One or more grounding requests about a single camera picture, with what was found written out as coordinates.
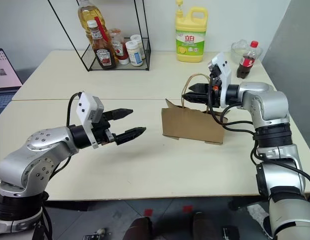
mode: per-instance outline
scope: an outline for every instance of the yellow dish soap bottle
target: yellow dish soap bottle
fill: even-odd
[[[177,59],[182,62],[198,63],[203,59],[209,13],[204,7],[194,6],[184,17],[181,10],[183,0],[176,0],[176,4],[178,5],[175,17]],[[194,13],[203,13],[204,17],[195,17]]]

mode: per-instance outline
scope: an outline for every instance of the red floor marker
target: red floor marker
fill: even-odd
[[[183,213],[189,214],[193,212],[193,205],[183,206]]]
[[[144,216],[145,217],[151,217],[153,215],[153,209],[151,209],[151,208],[146,208],[145,210],[144,210]]]

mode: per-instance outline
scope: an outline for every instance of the red bottle cap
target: red bottle cap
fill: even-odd
[[[250,46],[251,46],[252,48],[257,48],[258,45],[259,45],[259,42],[258,42],[258,41],[251,41],[251,43],[250,43]]]

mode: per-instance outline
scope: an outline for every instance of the robotic arm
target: robotic arm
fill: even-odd
[[[43,201],[49,180],[57,173],[59,164],[77,154],[80,149],[116,142],[117,145],[137,138],[145,127],[136,127],[125,133],[111,133],[110,120],[131,114],[130,109],[104,112],[101,101],[85,92],[80,93],[77,115],[82,125],[43,129],[32,134],[18,150],[0,162],[0,239],[21,239],[30,232],[30,239],[43,233],[38,226],[45,210]]]
[[[305,178],[285,168],[302,171],[297,146],[292,141],[285,94],[263,82],[230,84],[231,70],[222,53],[212,59],[208,68],[210,84],[191,86],[191,92],[183,98],[210,108],[240,103],[240,109],[250,112],[257,144],[255,156],[262,160],[256,165],[257,186],[259,193],[269,199],[272,234],[277,240],[310,240],[310,202],[304,197]]]

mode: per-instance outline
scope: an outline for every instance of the white table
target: white table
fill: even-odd
[[[209,74],[208,62],[216,52],[205,53],[199,63],[180,62],[174,52],[152,51],[150,71],[108,70],[87,72],[75,51],[52,51],[14,96],[13,100],[69,99],[72,94],[86,91],[101,99],[179,99],[188,77],[195,73]],[[232,84],[238,65],[225,58],[232,69]],[[245,79],[272,84],[261,62],[257,60]],[[204,82],[196,77],[193,83]]]
[[[106,111],[134,110],[124,119],[111,121],[113,133],[120,134],[134,127],[147,127],[147,130],[120,146],[111,143],[98,149],[82,149],[49,182],[46,190],[50,200],[258,194],[256,169],[250,160],[254,145],[251,135],[226,131],[223,145],[176,140],[162,135],[161,108],[166,107],[163,99],[104,99],[102,102]],[[65,125],[67,104],[68,100],[12,101],[0,115],[0,160],[18,149],[35,131]],[[71,124],[79,124],[73,106]],[[250,119],[248,112],[237,109],[227,117],[231,121]],[[291,130],[302,166],[310,174],[310,150],[294,121]],[[308,182],[306,190],[310,191]]]

